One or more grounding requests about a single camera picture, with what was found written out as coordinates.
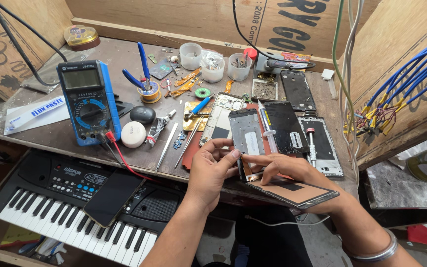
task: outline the syringe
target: syringe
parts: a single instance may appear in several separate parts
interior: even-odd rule
[[[264,136],[268,138],[268,143],[270,144],[271,153],[278,153],[278,149],[276,148],[276,142],[274,141],[274,134],[276,130],[271,129],[270,118],[268,117],[268,113],[266,113],[266,109],[263,104],[258,99],[258,109],[259,114],[261,115],[261,123],[263,123],[263,128],[265,132]]]

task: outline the multimeter dial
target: multimeter dial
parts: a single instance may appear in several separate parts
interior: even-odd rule
[[[108,111],[102,102],[95,99],[80,101],[75,106],[75,119],[84,128],[98,129],[108,121]]]

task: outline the wooden wall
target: wooden wall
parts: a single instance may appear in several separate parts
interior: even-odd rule
[[[63,32],[72,25],[72,14],[64,0],[0,0],[0,3],[56,47],[65,43]],[[32,64],[41,67],[54,51],[8,14],[3,12],[3,15]],[[0,99],[8,100],[19,89],[19,84],[30,76],[31,71],[0,25]]]
[[[66,0],[73,22],[95,27],[100,35],[163,44],[184,36],[199,42],[243,48],[246,42],[235,28],[231,0]],[[354,9],[357,0],[353,0]],[[360,27],[380,0],[365,1]],[[237,0],[236,10],[242,33],[259,47],[331,58],[337,18],[337,0]],[[338,54],[342,54],[350,26],[347,11],[343,15]]]
[[[383,0],[355,39],[351,79],[354,108],[361,111],[377,89],[426,46],[427,1]],[[426,86],[427,79],[406,100]],[[357,160],[361,170],[427,140],[427,91],[397,118],[387,136],[364,134],[359,139]]]

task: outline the green wire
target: green wire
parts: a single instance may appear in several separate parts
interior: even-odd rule
[[[352,103],[352,100],[350,98],[350,93],[347,91],[347,87],[345,87],[345,83],[343,82],[342,75],[341,75],[340,70],[339,70],[339,65],[337,64],[337,57],[335,55],[335,50],[337,48],[337,40],[339,38],[340,21],[342,20],[343,2],[344,2],[344,0],[340,0],[340,3],[339,3],[339,13],[337,14],[337,24],[335,25],[334,42],[332,43],[332,61],[334,63],[335,72],[337,73],[337,76],[339,77],[340,84],[342,86],[342,90],[345,93],[345,97],[347,98],[347,103],[348,103],[349,111],[351,114],[350,120],[347,123],[347,134],[348,134],[352,131],[352,125],[354,124],[353,122],[355,121],[353,103]]]

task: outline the blue multimeter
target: blue multimeter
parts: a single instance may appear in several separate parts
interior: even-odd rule
[[[98,133],[121,136],[120,119],[108,67],[99,60],[64,62],[57,66],[70,120],[80,146],[101,144]]]

